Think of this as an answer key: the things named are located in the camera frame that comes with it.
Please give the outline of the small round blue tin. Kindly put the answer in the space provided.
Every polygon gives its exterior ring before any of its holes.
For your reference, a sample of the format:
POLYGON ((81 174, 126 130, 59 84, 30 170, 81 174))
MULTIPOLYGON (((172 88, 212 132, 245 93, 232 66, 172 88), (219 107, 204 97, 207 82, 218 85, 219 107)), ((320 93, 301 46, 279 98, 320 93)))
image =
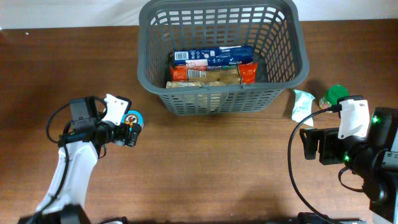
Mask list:
POLYGON ((135 110, 129 110, 126 114, 124 114, 121 122, 130 125, 130 127, 133 127, 133 124, 135 123, 139 124, 141 128, 144 127, 143 116, 140 114, 140 112, 135 110))

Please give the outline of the rice bag beige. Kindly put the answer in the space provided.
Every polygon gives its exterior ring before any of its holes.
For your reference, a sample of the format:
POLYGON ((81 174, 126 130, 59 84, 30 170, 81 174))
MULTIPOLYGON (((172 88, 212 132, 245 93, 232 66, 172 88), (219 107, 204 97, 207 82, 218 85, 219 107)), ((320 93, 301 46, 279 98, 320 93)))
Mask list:
POLYGON ((186 110, 187 113, 199 113, 204 111, 216 111, 221 104, 221 93, 209 93, 209 90, 226 86, 225 82, 167 82, 165 89, 170 92, 169 96, 162 96, 169 105, 174 105, 175 110, 186 110))

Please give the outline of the spaghetti pack red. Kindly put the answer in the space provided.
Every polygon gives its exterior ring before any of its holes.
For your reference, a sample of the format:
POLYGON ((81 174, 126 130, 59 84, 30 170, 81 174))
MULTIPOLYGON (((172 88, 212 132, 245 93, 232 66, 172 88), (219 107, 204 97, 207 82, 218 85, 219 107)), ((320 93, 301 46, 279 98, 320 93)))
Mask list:
POLYGON ((252 84, 255 82, 257 63, 232 66, 200 66, 188 68, 186 65, 170 67, 174 82, 222 82, 226 85, 252 84))

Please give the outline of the tissue multipack blue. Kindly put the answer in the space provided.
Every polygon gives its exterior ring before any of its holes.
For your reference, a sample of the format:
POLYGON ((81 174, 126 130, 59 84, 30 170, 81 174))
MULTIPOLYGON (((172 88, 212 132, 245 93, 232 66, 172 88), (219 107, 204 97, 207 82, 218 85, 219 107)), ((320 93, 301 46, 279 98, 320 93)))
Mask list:
POLYGON ((199 50, 179 50, 173 52, 175 65, 230 66, 251 63, 254 59, 250 46, 215 47, 199 50))

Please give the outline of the grey plastic basket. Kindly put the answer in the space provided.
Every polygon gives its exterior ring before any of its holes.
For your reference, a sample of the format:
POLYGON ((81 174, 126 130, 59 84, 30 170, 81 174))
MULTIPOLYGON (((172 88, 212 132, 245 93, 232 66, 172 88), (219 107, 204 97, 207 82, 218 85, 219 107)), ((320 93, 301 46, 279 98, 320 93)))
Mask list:
POLYGON ((291 0, 149 1, 138 56, 141 85, 177 115, 260 111, 309 73, 291 0))

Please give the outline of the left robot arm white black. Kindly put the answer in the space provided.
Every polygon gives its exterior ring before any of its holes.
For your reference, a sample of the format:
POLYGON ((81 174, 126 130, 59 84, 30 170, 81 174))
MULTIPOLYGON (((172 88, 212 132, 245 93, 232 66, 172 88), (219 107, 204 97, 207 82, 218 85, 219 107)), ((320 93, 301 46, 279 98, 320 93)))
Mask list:
POLYGON ((84 211, 93 168, 106 145, 134 147, 144 127, 142 115, 121 96, 88 96, 67 103, 72 119, 54 143, 58 164, 50 187, 33 215, 19 223, 89 223, 84 211))

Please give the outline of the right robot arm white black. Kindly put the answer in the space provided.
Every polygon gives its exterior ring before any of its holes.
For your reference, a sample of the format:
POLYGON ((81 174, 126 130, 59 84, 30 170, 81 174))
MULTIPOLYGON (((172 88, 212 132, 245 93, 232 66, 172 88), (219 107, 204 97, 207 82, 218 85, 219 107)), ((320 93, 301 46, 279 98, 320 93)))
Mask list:
POLYGON ((319 154, 323 165, 344 164, 363 179, 369 209, 397 223, 397 109, 377 107, 365 137, 338 138, 337 128, 301 129, 305 158, 319 154))

